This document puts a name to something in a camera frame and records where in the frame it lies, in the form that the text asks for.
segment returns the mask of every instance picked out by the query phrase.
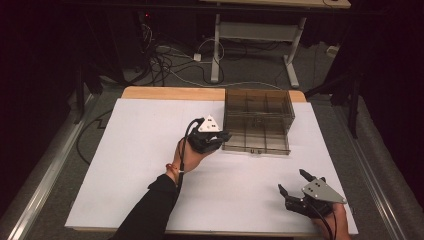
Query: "white cable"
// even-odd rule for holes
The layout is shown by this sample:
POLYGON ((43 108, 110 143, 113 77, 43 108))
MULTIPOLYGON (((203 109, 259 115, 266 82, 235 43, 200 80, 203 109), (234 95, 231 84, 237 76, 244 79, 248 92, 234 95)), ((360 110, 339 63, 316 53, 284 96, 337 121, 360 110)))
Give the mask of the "white cable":
POLYGON ((152 32, 152 29, 149 26, 147 26, 146 24, 142 24, 142 26, 147 28, 147 30, 148 30, 147 33, 146 33, 146 36, 144 37, 144 41, 146 41, 147 37, 150 36, 149 37, 149 43, 147 44, 147 47, 146 47, 146 49, 148 49, 149 46, 150 46, 150 43, 152 42, 153 32, 152 32))
POLYGON ((176 49, 176 48, 173 48, 173 47, 171 47, 171 46, 160 45, 160 46, 157 46, 157 48, 168 48, 168 49, 170 49, 170 50, 174 50, 174 51, 176 51, 176 52, 180 52, 180 53, 182 53, 182 54, 183 54, 183 55, 179 55, 179 54, 170 54, 171 56, 175 56, 175 57, 187 57, 187 58, 193 59, 193 58, 192 58, 192 57, 190 57, 189 55, 185 54, 183 51, 181 51, 181 50, 179 50, 179 49, 176 49))
POLYGON ((215 39, 207 39, 206 41, 202 42, 202 44, 200 44, 199 48, 197 49, 197 53, 199 53, 199 52, 200 52, 200 48, 202 48, 202 46, 203 46, 206 42, 210 42, 210 41, 217 42, 217 43, 221 46, 221 48, 222 48, 222 56, 221 56, 218 60, 222 60, 222 59, 224 58, 224 53, 225 53, 224 46, 223 46, 223 45, 222 45, 222 43, 220 43, 219 41, 215 41, 215 39))
POLYGON ((230 84, 220 84, 220 85, 203 85, 200 83, 195 83, 195 82, 191 82, 188 80, 185 80, 183 78, 181 78, 180 76, 178 76, 176 73, 174 73, 171 69, 164 67, 164 69, 167 69, 170 73, 172 73, 174 76, 176 76, 179 80, 185 82, 185 83, 189 83, 195 86, 199 86, 199 87, 204 87, 204 88, 218 88, 218 87, 229 87, 229 86, 236 86, 236 85, 243 85, 243 84, 260 84, 260 85, 265 85, 268 87, 272 87, 272 88, 276 88, 278 90, 283 90, 282 88, 279 88, 277 86, 274 86, 272 84, 268 84, 268 83, 263 83, 263 82, 239 82, 239 83, 230 83, 230 84))

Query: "wooden table edge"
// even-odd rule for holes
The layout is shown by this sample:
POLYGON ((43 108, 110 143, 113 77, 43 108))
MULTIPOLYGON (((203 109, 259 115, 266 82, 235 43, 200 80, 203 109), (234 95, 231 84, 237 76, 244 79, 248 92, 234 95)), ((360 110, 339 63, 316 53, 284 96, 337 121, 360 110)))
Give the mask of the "wooden table edge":
MULTIPOLYGON (((292 102, 306 102, 303 92, 289 90, 292 102)), ((184 88, 184 87, 137 87, 125 88, 123 99, 164 99, 164 100, 199 100, 224 101, 224 88, 184 88)))

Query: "human arm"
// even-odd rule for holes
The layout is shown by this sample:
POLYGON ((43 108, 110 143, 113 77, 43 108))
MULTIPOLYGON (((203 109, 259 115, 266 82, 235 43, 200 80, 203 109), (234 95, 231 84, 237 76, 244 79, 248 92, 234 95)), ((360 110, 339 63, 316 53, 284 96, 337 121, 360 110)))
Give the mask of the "human arm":
MULTIPOLYGON (((175 149, 172 168, 160 175, 149 185, 149 191, 131 210, 118 228, 112 240, 162 239, 169 216, 177 198, 178 170, 183 141, 178 142, 175 149)), ((211 152, 200 154, 195 152, 187 142, 184 152, 185 173, 194 170, 211 152)))
MULTIPOLYGON (((343 204, 334 203, 333 213, 325 216, 324 219, 327 221, 328 225, 330 226, 335 239, 351 240, 351 237, 348 232, 346 210, 343 204)), ((322 235, 326 240, 333 240, 333 239, 330 239, 329 232, 324 222, 321 219, 312 219, 312 222, 320 228, 322 235)))

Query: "dark background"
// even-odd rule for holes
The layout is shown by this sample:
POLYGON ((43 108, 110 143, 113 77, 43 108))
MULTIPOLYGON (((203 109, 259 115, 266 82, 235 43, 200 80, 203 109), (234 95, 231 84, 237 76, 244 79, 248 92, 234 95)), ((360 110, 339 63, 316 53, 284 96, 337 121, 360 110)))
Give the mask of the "dark background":
MULTIPOLYGON (((392 3, 396 2, 352 1, 352 9, 378 10, 392 3)), ((343 43, 326 82, 346 72, 358 59, 366 59, 365 67, 360 68, 361 94, 394 161, 422 206, 424 193, 420 191, 419 179, 424 151, 423 11, 422 1, 403 1, 379 21, 356 21, 351 31, 347 31, 349 21, 334 24, 331 16, 316 18, 307 22, 301 40, 306 47, 319 41, 343 43)), ((194 47, 202 36, 212 34, 213 25, 206 23, 213 23, 209 21, 213 15, 175 12, 164 17, 160 12, 150 13, 152 27, 188 48, 194 47), (172 27, 176 16, 180 17, 179 26, 183 29, 172 27)), ((134 22, 134 14, 144 12, 90 10, 84 14, 64 9, 52 0, 1 4, 0 214, 66 119, 76 69, 82 64, 84 81, 91 91, 99 92, 99 72, 119 77, 121 68, 140 67, 134 60, 140 56, 132 51, 140 48, 138 28, 128 23, 134 22), (125 34, 132 39, 130 42, 120 39, 125 34)))

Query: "metal frame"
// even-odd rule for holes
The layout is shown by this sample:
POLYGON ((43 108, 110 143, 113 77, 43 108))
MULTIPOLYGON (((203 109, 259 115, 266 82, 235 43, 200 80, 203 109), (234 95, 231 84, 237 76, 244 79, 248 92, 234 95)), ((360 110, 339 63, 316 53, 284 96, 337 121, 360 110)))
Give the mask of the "metal frame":
MULTIPOLYGON (((85 107, 88 109, 88 113, 94 109, 97 99, 98 98, 95 98, 91 94, 88 96, 87 101, 85 102, 85 107)), ((10 233, 8 240, 25 239, 33 223, 37 219, 38 214, 41 212, 41 209, 46 203, 47 198, 49 197, 50 192, 56 183, 56 180, 61 173, 63 166, 65 165, 68 154, 71 151, 71 148, 74 145, 80 131, 82 130, 82 127, 87 121, 88 116, 89 114, 84 114, 81 121, 72 126, 71 131, 66 138, 66 142, 61 146, 62 150, 57 153, 52 160, 52 163, 47 169, 47 172, 44 174, 43 179, 32 195, 31 200, 28 202, 21 217, 10 233)))

